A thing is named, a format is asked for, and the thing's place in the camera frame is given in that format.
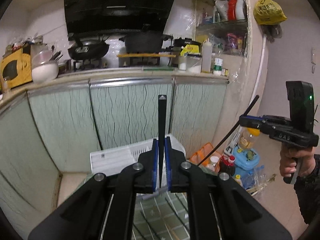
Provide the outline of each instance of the white pipe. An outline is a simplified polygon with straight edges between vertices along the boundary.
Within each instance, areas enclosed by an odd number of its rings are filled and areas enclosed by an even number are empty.
[[[266,51],[266,43],[267,43],[267,35],[264,34],[263,41],[262,41],[262,51],[261,51],[261,58],[260,58],[258,75],[257,75],[256,83],[254,85],[254,89],[253,89],[249,104],[251,104],[252,100],[254,99],[254,97],[256,96],[256,93],[257,93],[257,89],[258,89],[258,85],[259,85],[259,81],[260,81],[260,76],[261,76],[261,72],[262,72],[262,65],[263,65],[263,61],[264,61],[264,54]]]

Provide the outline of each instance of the range hood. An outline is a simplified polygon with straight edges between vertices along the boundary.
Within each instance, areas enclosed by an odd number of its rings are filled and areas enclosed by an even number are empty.
[[[164,31],[174,0],[64,0],[68,33]]]

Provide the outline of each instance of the human hand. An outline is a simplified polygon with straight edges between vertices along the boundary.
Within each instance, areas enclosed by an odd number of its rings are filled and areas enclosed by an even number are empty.
[[[297,150],[295,148],[288,149],[286,144],[281,145],[280,151],[280,174],[283,177],[291,177],[292,173],[296,171],[296,161],[292,158],[302,158],[302,165],[299,176],[308,176],[316,167],[316,160],[314,159],[315,148],[310,147],[306,149]]]

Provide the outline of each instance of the yellow cap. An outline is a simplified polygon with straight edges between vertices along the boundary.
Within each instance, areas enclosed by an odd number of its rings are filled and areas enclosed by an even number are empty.
[[[253,136],[259,136],[260,130],[254,128],[247,128],[248,132],[251,133]]]

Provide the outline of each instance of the sleeve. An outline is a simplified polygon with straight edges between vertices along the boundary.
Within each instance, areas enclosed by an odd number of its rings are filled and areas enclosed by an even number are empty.
[[[313,172],[305,178],[297,178],[294,184],[300,212],[304,222],[309,224],[320,207],[320,155],[314,155],[316,167]]]

